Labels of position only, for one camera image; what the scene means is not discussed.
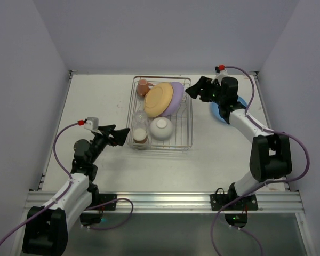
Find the purple plate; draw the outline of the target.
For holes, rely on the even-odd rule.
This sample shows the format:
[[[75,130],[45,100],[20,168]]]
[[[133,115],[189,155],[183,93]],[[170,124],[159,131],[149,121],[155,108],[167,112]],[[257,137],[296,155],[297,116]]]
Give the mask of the purple plate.
[[[170,84],[173,88],[173,95],[169,106],[161,113],[162,117],[170,116],[179,109],[185,91],[184,86],[179,82],[171,82]]]

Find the blue plate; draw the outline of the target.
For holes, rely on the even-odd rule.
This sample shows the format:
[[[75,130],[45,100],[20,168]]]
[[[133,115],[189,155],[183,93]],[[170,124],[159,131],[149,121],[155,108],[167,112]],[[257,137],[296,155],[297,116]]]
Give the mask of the blue plate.
[[[238,101],[242,105],[247,107],[247,102],[242,97],[238,97]],[[211,102],[210,103],[210,112],[216,120],[218,120],[220,123],[226,124],[226,121],[219,114],[219,105],[218,104]]]

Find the yellow plate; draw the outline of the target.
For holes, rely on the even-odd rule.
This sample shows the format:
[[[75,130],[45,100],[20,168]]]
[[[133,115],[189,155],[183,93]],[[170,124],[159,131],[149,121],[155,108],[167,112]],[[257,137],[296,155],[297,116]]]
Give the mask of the yellow plate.
[[[173,96],[170,83],[159,83],[146,94],[143,109],[147,116],[154,118],[162,114],[169,106]]]

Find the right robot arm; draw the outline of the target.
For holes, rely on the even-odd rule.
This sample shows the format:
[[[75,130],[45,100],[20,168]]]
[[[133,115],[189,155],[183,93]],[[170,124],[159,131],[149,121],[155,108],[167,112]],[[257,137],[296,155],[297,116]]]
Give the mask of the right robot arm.
[[[232,201],[252,195],[259,185],[276,181],[292,172],[288,136],[266,131],[265,126],[258,124],[246,112],[246,106],[238,99],[237,79],[202,76],[196,84],[186,89],[186,93],[193,99],[216,103],[224,121],[237,128],[251,143],[248,173],[232,183],[227,193],[214,196],[223,210],[231,208]]]

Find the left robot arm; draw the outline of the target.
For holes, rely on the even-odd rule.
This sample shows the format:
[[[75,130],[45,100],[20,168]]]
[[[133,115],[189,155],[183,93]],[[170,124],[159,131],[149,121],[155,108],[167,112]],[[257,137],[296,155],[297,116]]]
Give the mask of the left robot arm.
[[[129,128],[115,125],[91,129],[92,140],[74,143],[74,159],[68,180],[42,206],[33,206],[27,214],[22,251],[34,255],[62,255],[67,247],[71,228],[86,209],[102,208],[98,186],[93,182],[97,174],[95,161],[106,146],[123,146]]]

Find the white and brown cup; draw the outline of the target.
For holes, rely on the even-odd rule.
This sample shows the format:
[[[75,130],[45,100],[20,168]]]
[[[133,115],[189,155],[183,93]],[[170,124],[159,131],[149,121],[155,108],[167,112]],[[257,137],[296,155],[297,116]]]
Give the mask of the white and brown cup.
[[[144,144],[148,140],[147,131],[143,128],[136,128],[132,133],[132,138],[135,143]]]

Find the clear drinking glass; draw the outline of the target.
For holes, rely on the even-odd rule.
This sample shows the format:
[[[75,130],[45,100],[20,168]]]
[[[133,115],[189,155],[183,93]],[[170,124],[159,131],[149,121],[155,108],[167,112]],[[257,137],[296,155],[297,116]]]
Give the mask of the clear drinking glass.
[[[138,110],[133,115],[133,128],[142,128],[147,130],[149,127],[149,118],[145,111]]]

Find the white bowl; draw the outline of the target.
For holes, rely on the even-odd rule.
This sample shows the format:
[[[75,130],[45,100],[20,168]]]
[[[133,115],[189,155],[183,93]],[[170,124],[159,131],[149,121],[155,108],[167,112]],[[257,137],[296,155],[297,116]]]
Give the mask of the white bowl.
[[[172,136],[174,128],[172,122],[168,118],[158,117],[151,122],[149,130],[153,138],[163,141]]]

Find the pink mug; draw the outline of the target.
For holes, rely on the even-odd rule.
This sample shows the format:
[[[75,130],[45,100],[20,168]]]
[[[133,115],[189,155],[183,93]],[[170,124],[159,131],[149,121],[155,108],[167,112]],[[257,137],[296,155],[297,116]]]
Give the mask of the pink mug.
[[[147,95],[147,93],[150,91],[150,89],[153,87],[154,85],[150,82],[148,82],[146,79],[140,79],[138,81],[136,90],[137,90],[137,94],[139,97],[144,97]]]

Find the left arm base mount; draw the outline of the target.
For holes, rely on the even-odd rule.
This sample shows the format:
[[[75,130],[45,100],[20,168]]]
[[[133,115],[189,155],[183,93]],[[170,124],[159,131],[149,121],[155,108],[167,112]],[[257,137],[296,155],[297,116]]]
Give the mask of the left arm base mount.
[[[108,201],[112,201],[117,198],[116,194],[99,194],[96,196],[94,201],[89,205],[89,207],[97,206],[103,203],[107,203]],[[82,213],[79,217],[82,225],[92,225],[99,224],[103,218],[104,211],[114,211],[116,210],[116,202],[105,204],[104,206],[100,206],[98,208],[94,208],[96,213]]]

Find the aluminium front rail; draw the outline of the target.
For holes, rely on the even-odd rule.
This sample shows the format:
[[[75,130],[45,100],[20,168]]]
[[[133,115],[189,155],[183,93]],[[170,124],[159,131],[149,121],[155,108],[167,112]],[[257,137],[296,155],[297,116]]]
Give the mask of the aluminium front rail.
[[[212,192],[104,192],[103,198],[127,198],[134,213],[216,213],[219,208]],[[227,212],[303,213],[304,208],[298,192],[260,191]]]

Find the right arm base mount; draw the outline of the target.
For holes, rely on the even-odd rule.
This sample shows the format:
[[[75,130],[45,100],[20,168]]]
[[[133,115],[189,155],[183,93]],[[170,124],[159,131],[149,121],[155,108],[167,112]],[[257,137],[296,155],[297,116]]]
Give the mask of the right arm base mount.
[[[210,204],[212,211],[219,211],[224,205],[235,199],[235,194],[228,190],[226,193],[223,188],[218,188],[210,194]],[[239,199],[236,203],[229,205],[225,211],[224,218],[227,224],[235,228],[244,228],[248,222],[249,211],[259,209],[256,195],[250,195]]]

